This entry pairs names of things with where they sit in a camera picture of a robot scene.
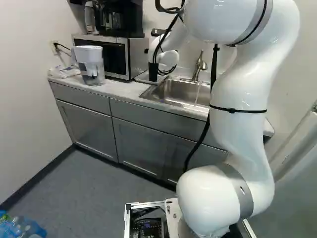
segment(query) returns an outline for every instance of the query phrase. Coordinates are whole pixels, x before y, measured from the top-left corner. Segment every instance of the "stainless steel sink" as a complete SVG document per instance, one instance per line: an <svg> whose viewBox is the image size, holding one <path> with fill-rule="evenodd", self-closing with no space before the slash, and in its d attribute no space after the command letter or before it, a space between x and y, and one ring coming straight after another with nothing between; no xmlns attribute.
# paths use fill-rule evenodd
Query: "stainless steel sink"
<svg viewBox="0 0 317 238"><path fill-rule="evenodd" d="M140 98L207 113L210 86L182 79L166 79L157 86L151 86Z"/></svg>

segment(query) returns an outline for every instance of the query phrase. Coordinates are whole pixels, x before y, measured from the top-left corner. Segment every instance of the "countertop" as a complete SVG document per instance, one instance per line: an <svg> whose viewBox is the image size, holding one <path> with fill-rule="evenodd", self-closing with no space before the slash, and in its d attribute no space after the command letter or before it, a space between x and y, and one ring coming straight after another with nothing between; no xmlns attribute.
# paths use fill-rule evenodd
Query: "countertop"
<svg viewBox="0 0 317 238"><path fill-rule="evenodd" d="M143 73L140 76L140 79L142 77L147 77L147 73ZM105 84L101 86L88 86L83 83L83 79L81 75L77 75L74 77L66 78L66 79L60 79L60 78L53 78L48 77L48 80L50 82L63 84L69 87L85 90L91 93L96 93L99 95L107 96L110 98L122 100L125 102L130 102L134 104L138 104L141 106L154 108L157 110L174 113L202 121L206 121L207 119L207 113L202 111L195 111L192 109L185 109L180 108L177 106L172 106L164 103L159 102L153 102L148 99L139 98L139 96L147 90L149 87L151 87L150 84L144 84L139 83L136 81L131 82L122 82L122 81L115 81L111 79L106 79ZM272 137L274 135L274 129L271 126L271 124L268 122L268 120L265 120L264 124L264 135Z"/></svg>

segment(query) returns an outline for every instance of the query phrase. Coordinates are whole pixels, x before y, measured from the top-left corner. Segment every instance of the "power outlet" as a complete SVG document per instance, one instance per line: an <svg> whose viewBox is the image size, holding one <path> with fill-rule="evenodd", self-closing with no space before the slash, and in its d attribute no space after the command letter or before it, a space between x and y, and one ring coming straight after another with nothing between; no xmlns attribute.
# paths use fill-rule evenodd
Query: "power outlet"
<svg viewBox="0 0 317 238"><path fill-rule="evenodd" d="M58 40L51 40L50 41L50 47L52 49L53 55L57 56L58 52L57 52L57 48L55 47L54 43L58 43Z"/></svg>

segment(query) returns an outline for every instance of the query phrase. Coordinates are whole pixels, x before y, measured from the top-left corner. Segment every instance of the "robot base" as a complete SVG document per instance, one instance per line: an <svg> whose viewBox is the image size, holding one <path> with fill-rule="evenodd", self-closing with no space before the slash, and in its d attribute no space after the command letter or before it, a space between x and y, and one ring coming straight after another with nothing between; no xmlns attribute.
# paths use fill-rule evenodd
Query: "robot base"
<svg viewBox="0 0 317 238"><path fill-rule="evenodd" d="M177 198L165 200L165 214L170 238L204 238L204 236L196 234L186 224ZM227 232L230 232L229 226L216 231L210 238L220 238Z"/></svg>
<svg viewBox="0 0 317 238"><path fill-rule="evenodd" d="M183 219L183 214L178 205L177 198L165 201L146 202L146 203L127 203L124 210L124 238L135 238L131 228L135 221L143 218L162 220L160 238L201 238L195 234ZM247 220L242 220L239 224L230 227L230 232L222 238L257 238Z"/></svg>

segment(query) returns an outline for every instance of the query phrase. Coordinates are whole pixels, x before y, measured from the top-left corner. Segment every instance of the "faucet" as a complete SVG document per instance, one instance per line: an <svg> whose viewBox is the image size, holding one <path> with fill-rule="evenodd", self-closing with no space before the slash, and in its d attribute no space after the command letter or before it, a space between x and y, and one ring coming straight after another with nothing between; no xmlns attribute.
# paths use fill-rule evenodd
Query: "faucet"
<svg viewBox="0 0 317 238"><path fill-rule="evenodd" d="M206 62L203 61L203 59L202 59L203 53L204 53L204 50L200 51L200 55L199 55L198 59L196 60L195 70L194 70L194 74L192 77L192 81L198 81L198 75L199 75L200 70L208 69Z"/></svg>

